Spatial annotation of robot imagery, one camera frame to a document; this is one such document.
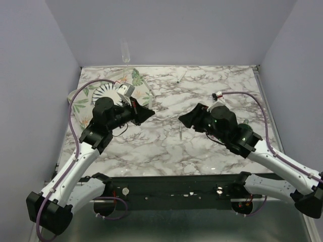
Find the white marker with pink tip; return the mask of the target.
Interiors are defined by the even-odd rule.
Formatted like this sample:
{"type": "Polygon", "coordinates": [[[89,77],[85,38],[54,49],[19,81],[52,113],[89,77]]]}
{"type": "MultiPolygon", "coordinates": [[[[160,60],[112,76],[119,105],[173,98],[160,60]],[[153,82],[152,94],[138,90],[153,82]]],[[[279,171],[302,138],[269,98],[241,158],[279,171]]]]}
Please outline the white marker with pink tip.
{"type": "Polygon", "coordinates": [[[148,102],[148,108],[152,109],[152,100],[153,100],[153,94],[149,93],[149,102],[148,102]]]}

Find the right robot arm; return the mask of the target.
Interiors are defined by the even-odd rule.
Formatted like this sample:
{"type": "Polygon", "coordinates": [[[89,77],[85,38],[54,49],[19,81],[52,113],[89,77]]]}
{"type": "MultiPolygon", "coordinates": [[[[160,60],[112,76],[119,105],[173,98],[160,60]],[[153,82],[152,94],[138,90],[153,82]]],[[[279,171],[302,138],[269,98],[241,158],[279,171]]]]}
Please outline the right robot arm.
{"type": "Polygon", "coordinates": [[[322,174],[270,148],[252,128],[239,124],[236,115],[226,106],[210,108],[198,103],[192,111],[180,116],[179,121],[196,132],[214,136],[230,152],[257,162],[282,178],[278,181],[250,174],[245,180],[233,183],[235,196],[242,198],[249,193],[265,195],[293,203],[308,217],[321,217],[322,174]]]}

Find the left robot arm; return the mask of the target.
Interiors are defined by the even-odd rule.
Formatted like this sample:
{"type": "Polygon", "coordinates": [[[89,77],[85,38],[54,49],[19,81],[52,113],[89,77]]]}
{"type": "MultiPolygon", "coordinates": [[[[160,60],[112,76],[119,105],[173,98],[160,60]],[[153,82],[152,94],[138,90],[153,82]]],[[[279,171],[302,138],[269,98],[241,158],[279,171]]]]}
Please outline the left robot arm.
{"type": "Polygon", "coordinates": [[[114,129],[128,122],[139,126],[154,114],[133,97],[123,106],[115,105],[109,97],[95,102],[92,120],[82,132],[76,150],[65,166],[41,192],[31,192],[26,199],[30,220],[36,223],[38,235],[41,235],[41,228],[54,235],[62,234],[81,207],[93,199],[107,199],[111,195],[111,185],[98,178],[91,178],[84,188],[76,185],[111,142],[114,129]]]}

